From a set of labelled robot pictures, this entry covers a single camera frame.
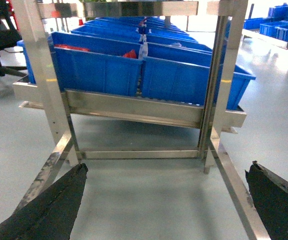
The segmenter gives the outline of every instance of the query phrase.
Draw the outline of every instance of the red item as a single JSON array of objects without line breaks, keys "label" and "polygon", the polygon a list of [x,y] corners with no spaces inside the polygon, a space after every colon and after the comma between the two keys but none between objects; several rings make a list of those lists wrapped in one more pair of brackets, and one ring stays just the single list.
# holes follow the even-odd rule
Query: red item
[{"label": "red item", "polygon": [[16,29],[19,30],[17,19],[16,19],[16,16],[15,16],[15,13],[13,11],[12,3],[10,2],[10,0],[8,0],[8,3],[9,3],[9,10],[8,11],[9,11],[10,15],[14,18]]},{"label": "red item", "polygon": [[78,25],[79,25],[79,26],[83,26],[83,25],[84,25],[83,19],[79,19],[79,20],[78,20]]},{"label": "red item", "polygon": [[132,50],[132,51],[130,51],[130,52],[127,52],[127,53],[125,53],[124,54],[124,56],[123,57],[125,57],[125,58],[132,58],[132,59],[136,59],[137,58],[137,55],[136,55],[136,52],[135,52],[135,50]]},{"label": "red item", "polygon": [[67,44],[55,44],[56,47],[62,48],[62,49],[73,49],[73,50],[80,50],[80,51],[84,51],[84,52],[90,52],[90,49],[85,48],[85,47],[77,47],[77,46],[70,46]]}]

